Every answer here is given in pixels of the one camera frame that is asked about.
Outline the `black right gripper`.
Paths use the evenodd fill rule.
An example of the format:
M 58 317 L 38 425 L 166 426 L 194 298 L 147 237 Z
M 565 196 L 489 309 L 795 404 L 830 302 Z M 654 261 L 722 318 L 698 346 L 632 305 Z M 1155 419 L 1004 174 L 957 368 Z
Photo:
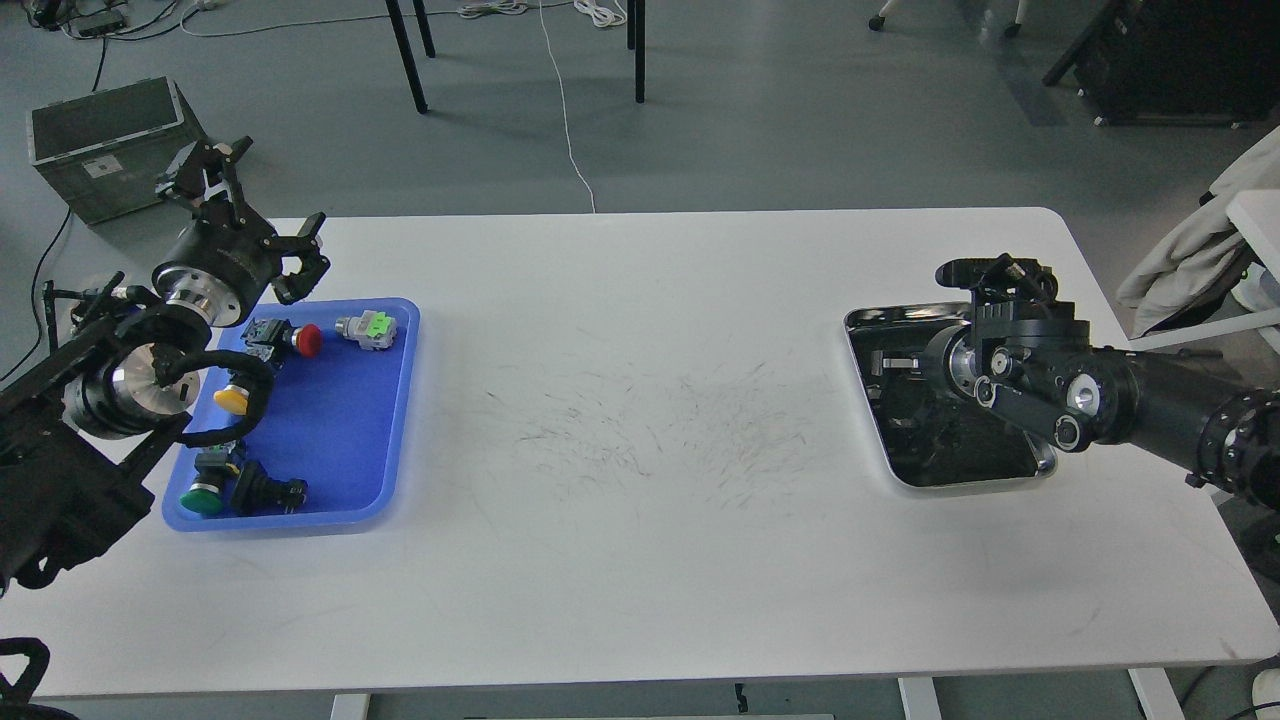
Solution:
M 925 345 L 922 374 L 940 398 L 973 401 L 977 374 L 969 334 L 968 325 L 950 325 Z

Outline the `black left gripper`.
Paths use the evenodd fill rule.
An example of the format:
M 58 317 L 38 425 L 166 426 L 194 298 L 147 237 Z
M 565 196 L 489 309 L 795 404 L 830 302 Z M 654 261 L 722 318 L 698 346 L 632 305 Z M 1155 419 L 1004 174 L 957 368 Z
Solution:
M 197 140 L 155 183 L 157 199 L 188 209 L 189 222 L 154 269 L 152 287 L 166 301 L 196 307 L 210 325 L 244 322 L 269 284 L 279 304 L 297 304 L 332 266 L 319 237 L 324 211 L 307 217 L 293 236 L 278 234 L 266 220 L 250 223 L 237 164 L 252 143 L 248 136 L 230 143 Z M 298 269 L 282 272 L 282 258 L 296 258 Z

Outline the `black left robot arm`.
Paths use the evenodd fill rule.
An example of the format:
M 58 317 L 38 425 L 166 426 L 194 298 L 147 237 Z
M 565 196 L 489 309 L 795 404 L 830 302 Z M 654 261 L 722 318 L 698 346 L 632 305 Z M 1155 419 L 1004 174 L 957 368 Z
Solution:
M 211 348 L 216 328 L 246 322 L 266 290 L 306 299 L 330 268 L 324 213 L 282 234 L 238 178 L 248 136 L 200 138 L 160 174 L 156 195 L 189 210 L 147 284 L 116 273 L 97 290 L 49 284 L 74 302 L 64 342 L 3 391 L 3 589 L 41 589 L 105 555 L 146 518 L 145 478 L 174 445 L 244 438 L 266 414 L 275 372 Z

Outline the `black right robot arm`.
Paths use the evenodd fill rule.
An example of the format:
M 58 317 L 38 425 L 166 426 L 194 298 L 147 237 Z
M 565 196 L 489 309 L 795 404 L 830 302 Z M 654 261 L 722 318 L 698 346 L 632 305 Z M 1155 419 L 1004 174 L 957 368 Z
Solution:
M 1066 454 L 1133 445 L 1184 469 L 1192 487 L 1277 507 L 1276 391 L 1171 354 L 1093 346 L 1052 270 L 1029 258 L 955 259 L 934 279 L 972 300 L 966 322 L 925 351 L 940 395 Z

